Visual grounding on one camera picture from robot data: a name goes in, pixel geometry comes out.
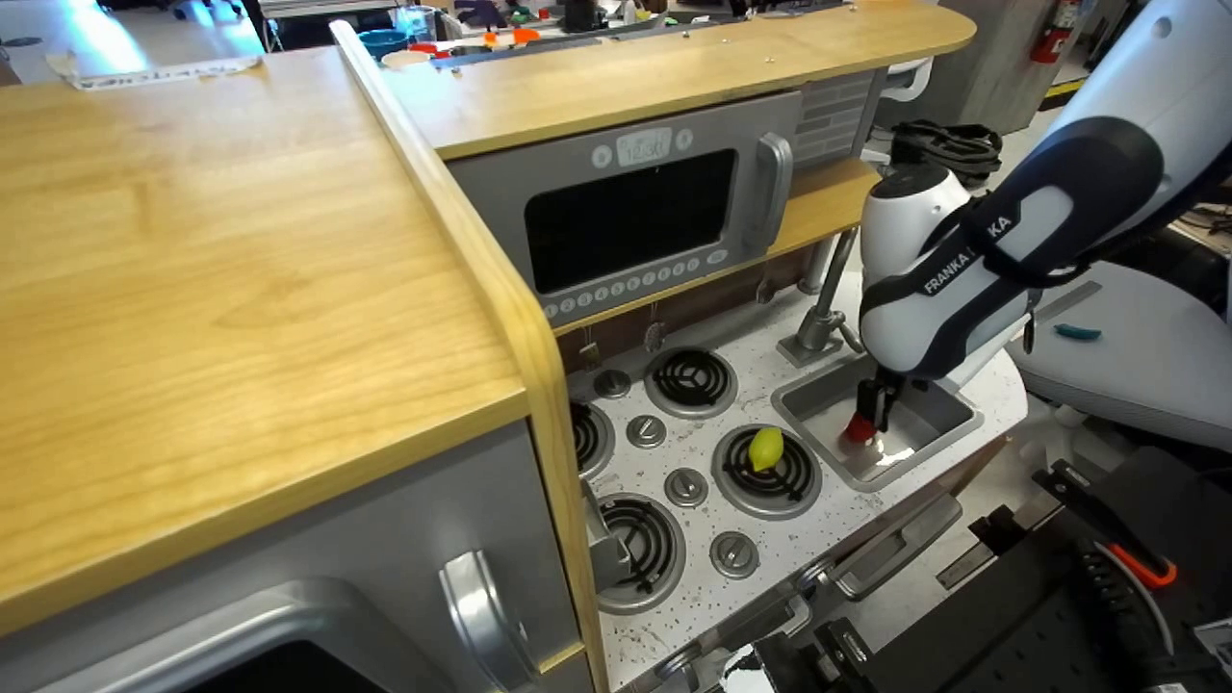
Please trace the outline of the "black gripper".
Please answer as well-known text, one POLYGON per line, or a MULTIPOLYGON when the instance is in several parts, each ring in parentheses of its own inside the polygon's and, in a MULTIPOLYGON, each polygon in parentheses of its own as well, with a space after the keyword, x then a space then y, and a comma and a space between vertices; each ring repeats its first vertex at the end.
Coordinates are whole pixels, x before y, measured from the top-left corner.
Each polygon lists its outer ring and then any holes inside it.
POLYGON ((880 430, 891 428, 891 413, 896 405, 907 390, 907 376, 903 375, 891 375, 891 369, 875 369, 869 376, 859 381, 857 390, 857 413, 869 414, 880 423, 880 430))

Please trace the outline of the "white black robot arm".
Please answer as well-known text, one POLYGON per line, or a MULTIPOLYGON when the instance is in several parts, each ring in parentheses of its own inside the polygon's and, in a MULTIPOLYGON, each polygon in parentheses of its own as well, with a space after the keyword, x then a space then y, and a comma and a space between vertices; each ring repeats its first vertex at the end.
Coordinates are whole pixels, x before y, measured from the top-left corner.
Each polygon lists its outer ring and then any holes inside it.
POLYGON ((908 381, 939 381, 1229 172, 1232 0, 1148 0, 1043 140, 991 194, 896 165, 864 213, 859 337, 875 375, 853 436, 880 436, 908 381))

